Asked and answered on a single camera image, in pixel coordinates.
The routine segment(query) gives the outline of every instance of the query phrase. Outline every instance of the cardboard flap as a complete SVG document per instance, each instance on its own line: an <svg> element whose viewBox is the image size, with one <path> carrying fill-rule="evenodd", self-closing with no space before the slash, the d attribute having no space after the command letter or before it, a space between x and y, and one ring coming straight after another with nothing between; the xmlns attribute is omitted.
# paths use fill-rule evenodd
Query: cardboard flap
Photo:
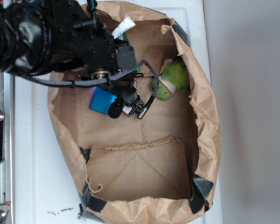
<svg viewBox="0 0 280 224"><path fill-rule="evenodd" d="M146 196L190 198L183 142L168 137L135 147L137 150L131 145L91 148L87 175L91 177L91 189L101 185L96 197L106 201L132 201Z"/></svg>

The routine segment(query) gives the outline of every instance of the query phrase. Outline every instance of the robotic arm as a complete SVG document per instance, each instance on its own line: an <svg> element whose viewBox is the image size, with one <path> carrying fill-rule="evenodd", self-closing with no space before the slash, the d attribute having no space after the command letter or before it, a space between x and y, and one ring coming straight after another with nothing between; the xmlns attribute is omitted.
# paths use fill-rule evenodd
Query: robotic arm
<svg viewBox="0 0 280 224"><path fill-rule="evenodd" d="M74 0L23 0L8 8L0 4L0 72L53 87L98 85L116 94L116 104L129 107L141 119L156 90L144 104L133 87L136 66L133 47L114 39L95 15L89 0L89 16ZM81 77L81 81L54 82L35 76L51 71Z"/></svg>

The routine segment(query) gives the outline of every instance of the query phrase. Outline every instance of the green toy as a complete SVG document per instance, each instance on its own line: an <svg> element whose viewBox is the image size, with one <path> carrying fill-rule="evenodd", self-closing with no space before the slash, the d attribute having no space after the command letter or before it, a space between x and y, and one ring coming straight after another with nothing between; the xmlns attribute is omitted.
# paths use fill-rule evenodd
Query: green toy
<svg viewBox="0 0 280 224"><path fill-rule="evenodd" d="M175 93L176 89L185 93L189 89L189 74L187 67L181 57L175 58L166 65L159 76L160 84L157 91L157 98L168 100ZM152 82L154 90L156 80Z"/></svg>

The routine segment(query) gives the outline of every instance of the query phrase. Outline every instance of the stain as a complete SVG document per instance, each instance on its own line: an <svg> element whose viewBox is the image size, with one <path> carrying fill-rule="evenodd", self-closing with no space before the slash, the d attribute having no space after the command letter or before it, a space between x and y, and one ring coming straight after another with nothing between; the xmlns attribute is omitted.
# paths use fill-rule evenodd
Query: stain
<svg viewBox="0 0 280 224"><path fill-rule="evenodd" d="M53 211L48 211L47 213L56 216L56 213Z"/></svg>
<svg viewBox="0 0 280 224"><path fill-rule="evenodd" d="M61 212L68 211L68 210L73 210L73 208L62 209Z"/></svg>
<svg viewBox="0 0 280 224"><path fill-rule="evenodd" d="M69 211L69 210L73 210L73 209L74 209L74 208L67 208L67 209L62 209L62 210L60 210L60 211L61 211L61 212L64 212L64 211ZM47 214L56 216L56 214L59 215L60 212L47 211Z"/></svg>

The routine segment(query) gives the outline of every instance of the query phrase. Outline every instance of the white surface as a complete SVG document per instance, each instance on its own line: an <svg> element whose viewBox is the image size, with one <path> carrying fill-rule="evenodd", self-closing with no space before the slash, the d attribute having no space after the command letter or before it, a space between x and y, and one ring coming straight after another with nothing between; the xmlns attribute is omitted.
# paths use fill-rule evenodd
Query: white surface
<svg viewBox="0 0 280 224"><path fill-rule="evenodd" d="M280 224L280 0L205 0L226 224Z"/></svg>
<svg viewBox="0 0 280 224"><path fill-rule="evenodd" d="M200 0L133 3L166 13L190 32L194 54L210 77ZM15 190L16 224L97 223L77 219L80 200L50 122L47 88L20 78L15 86ZM223 223L219 184L213 207L192 223Z"/></svg>

